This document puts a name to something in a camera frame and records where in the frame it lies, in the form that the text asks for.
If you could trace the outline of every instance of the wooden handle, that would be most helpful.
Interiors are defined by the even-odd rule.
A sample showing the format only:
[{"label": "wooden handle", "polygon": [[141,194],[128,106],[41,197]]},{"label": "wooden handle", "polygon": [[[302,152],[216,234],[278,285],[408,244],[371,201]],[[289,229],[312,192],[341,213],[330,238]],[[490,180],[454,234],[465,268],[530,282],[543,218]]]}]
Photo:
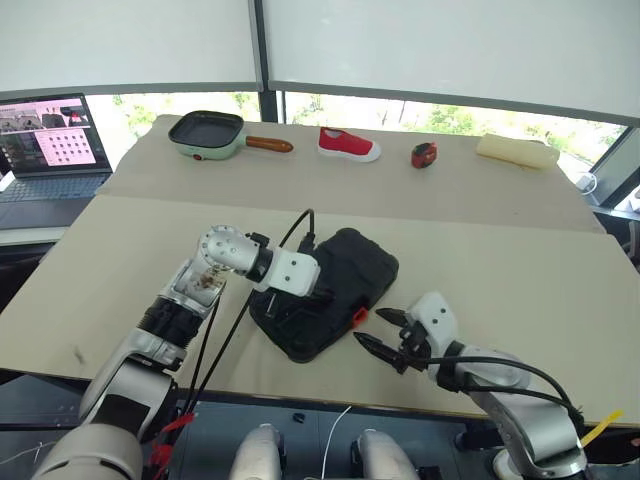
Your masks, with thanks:
[{"label": "wooden handle", "polygon": [[277,138],[247,137],[247,146],[264,148],[266,150],[273,150],[274,152],[282,153],[293,150],[293,145],[284,140],[278,140]]}]

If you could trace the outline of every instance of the laptop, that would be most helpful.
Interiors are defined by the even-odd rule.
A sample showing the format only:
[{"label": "laptop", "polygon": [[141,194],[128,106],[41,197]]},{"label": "laptop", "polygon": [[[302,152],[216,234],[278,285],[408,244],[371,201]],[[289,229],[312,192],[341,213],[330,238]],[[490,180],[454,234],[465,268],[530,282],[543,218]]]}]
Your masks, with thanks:
[{"label": "laptop", "polygon": [[0,230],[71,225],[112,170],[84,95],[0,101]]}]

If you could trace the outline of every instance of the sponge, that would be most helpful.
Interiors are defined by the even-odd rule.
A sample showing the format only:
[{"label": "sponge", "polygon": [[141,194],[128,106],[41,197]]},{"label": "sponge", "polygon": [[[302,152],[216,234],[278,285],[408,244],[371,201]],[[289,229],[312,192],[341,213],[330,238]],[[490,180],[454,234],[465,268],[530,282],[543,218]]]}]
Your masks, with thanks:
[{"label": "sponge", "polygon": [[491,133],[487,133],[480,139],[476,153],[484,157],[539,169],[553,167],[560,158],[560,152],[553,147]]}]

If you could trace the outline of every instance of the black cable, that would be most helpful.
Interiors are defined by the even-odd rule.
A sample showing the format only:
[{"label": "black cable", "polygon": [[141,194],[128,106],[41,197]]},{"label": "black cable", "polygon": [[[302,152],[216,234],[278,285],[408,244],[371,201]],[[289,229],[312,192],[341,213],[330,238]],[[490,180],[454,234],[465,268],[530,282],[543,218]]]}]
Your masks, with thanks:
[{"label": "black cable", "polygon": [[300,225],[302,220],[304,220],[307,215],[309,216],[309,233],[312,233],[312,234],[316,233],[315,212],[313,211],[313,209],[307,208],[304,212],[302,212],[302,214],[298,217],[298,219],[294,222],[294,224],[291,225],[291,228],[287,233],[285,233],[284,237],[282,237],[282,240],[280,241],[280,245],[278,245],[279,247],[284,247],[284,244],[287,243],[287,240],[289,240],[289,237],[291,236],[291,234],[296,230],[296,228],[298,228],[298,225]]},{"label": "black cable", "polygon": [[[300,225],[300,223],[302,223],[302,221],[307,216],[309,217],[309,233],[311,233],[312,235],[315,234],[315,212],[313,211],[313,209],[308,208],[304,212],[302,212],[302,214],[298,217],[298,219],[293,223],[289,231],[284,235],[284,237],[280,241],[280,244],[279,244],[280,247],[283,247],[285,245],[287,240],[289,240],[289,237],[293,234],[296,228],[298,228],[298,225]],[[249,303],[251,302],[252,296],[253,296],[253,290],[251,291],[251,293],[249,293],[249,296],[247,297],[244,304],[242,305],[242,308],[240,309],[240,313],[238,313],[238,316],[233,322],[233,326],[231,327],[231,330],[229,330],[227,337],[224,339],[224,343],[220,347],[220,350],[218,351],[216,358],[213,360],[213,363],[209,367],[207,374],[205,375],[202,382],[200,383],[200,387],[198,388],[198,391],[194,395],[193,399],[191,400],[191,404],[185,405],[185,409],[186,409],[185,413],[193,412],[196,404],[198,403],[198,399],[200,398],[200,396],[202,395],[202,392],[204,391],[205,386],[209,382],[209,379],[213,375],[213,372],[218,366],[218,363],[220,363],[220,359],[222,358],[222,355],[224,354],[225,350],[229,346],[229,343],[231,342],[231,338],[233,337],[233,334],[236,332],[238,325],[240,324],[240,320],[242,320],[242,317],[247,311],[247,308],[249,308]]]},{"label": "black cable", "polygon": [[560,386],[556,379],[554,379],[548,373],[543,372],[539,368],[532,367],[531,365],[527,365],[526,363],[518,362],[517,360],[509,360],[508,358],[496,358],[496,357],[441,357],[441,358],[430,358],[426,361],[427,365],[442,365],[448,363],[495,363],[499,365],[508,365],[510,367],[519,368],[520,370],[526,370],[527,372],[531,372],[534,375],[546,380],[558,395],[562,398],[562,400],[569,404],[571,404],[571,400],[569,400],[569,396],[567,392]]},{"label": "black cable", "polygon": [[253,290],[251,291],[251,293],[249,293],[249,296],[247,297],[247,299],[245,300],[244,304],[242,305],[242,308],[240,309],[240,313],[238,313],[238,316],[236,317],[235,321],[233,322],[233,326],[231,327],[231,330],[229,330],[229,333],[227,334],[227,338],[224,339],[224,343],[220,347],[220,350],[218,351],[218,354],[216,355],[216,358],[213,360],[213,363],[209,367],[209,370],[207,371],[207,374],[202,379],[202,382],[200,382],[200,388],[198,388],[198,391],[196,392],[195,396],[193,397],[191,405],[187,405],[186,406],[186,413],[193,412],[194,408],[196,407],[196,405],[198,403],[198,399],[200,398],[200,396],[202,395],[202,392],[204,391],[204,387],[209,382],[209,379],[211,378],[211,375],[213,375],[213,371],[218,366],[218,363],[220,362],[220,359],[222,358],[222,355],[224,354],[225,350],[229,346],[229,343],[231,342],[231,338],[233,337],[233,334],[236,332],[236,329],[238,328],[238,325],[240,325],[240,320],[242,320],[242,317],[244,316],[244,313],[247,311],[247,308],[249,307],[249,303],[251,302],[251,297],[252,296],[253,296]]},{"label": "black cable", "polygon": [[211,332],[211,327],[213,326],[213,320],[216,318],[216,314],[218,313],[219,305],[220,305],[220,297],[218,297],[218,299],[216,300],[216,304],[214,305],[213,311],[211,312],[211,316],[209,317],[209,323],[207,324],[207,329],[204,332],[202,345],[200,345],[200,351],[198,352],[198,360],[196,361],[196,367],[195,367],[195,370],[193,371],[193,376],[191,377],[191,385],[189,385],[189,392],[187,393],[187,399],[184,402],[185,410],[186,410],[186,407],[191,402],[193,393],[196,389],[196,382],[198,381],[198,375],[200,374],[200,366],[202,365],[202,359],[204,358],[204,351],[207,348],[209,333]]},{"label": "black cable", "polygon": [[527,397],[541,398],[543,400],[556,403],[566,408],[569,413],[569,418],[571,418],[571,421],[576,427],[576,431],[578,432],[579,435],[582,435],[582,431],[584,430],[584,417],[582,416],[582,413],[580,412],[580,410],[574,407],[570,402],[561,400],[557,397],[554,397],[553,395],[548,395],[542,392],[536,392],[535,390],[526,390],[524,388],[494,387],[494,386],[476,387],[471,385],[469,386],[465,385],[463,388],[460,389],[460,391],[466,394],[468,394],[469,392],[488,392],[488,393],[495,392],[495,393],[510,393],[513,395],[524,395]]}]

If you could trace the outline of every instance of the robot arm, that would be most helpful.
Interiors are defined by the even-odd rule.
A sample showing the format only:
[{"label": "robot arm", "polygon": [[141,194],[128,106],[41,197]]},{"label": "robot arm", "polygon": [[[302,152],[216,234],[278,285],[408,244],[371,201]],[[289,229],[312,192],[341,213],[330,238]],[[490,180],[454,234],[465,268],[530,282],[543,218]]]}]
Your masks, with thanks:
[{"label": "robot arm", "polygon": [[432,363],[439,358],[516,357],[457,340],[457,321],[437,292],[427,293],[406,312],[380,309],[380,316],[402,328],[398,351],[366,333],[354,335],[376,357],[398,373],[408,367],[427,370],[429,378],[450,391],[466,391],[496,423],[510,459],[524,478],[583,478],[586,456],[567,410],[549,400],[491,391],[475,387],[526,389],[530,374],[515,366],[493,363]]},{"label": "robot arm", "polygon": [[219,225],[204,233],[147,309],[138,327],[120,343],[87,388],[80,403],[82,425],[65,435],[34,479],[134,480],[141,476],[140,442],[163,426],[175,398],[167,371],[180,368],[189,342],[211,314],[233,271],[264,291],[313,292],[316,260],[280,247],[260,234],[244,235]]}]

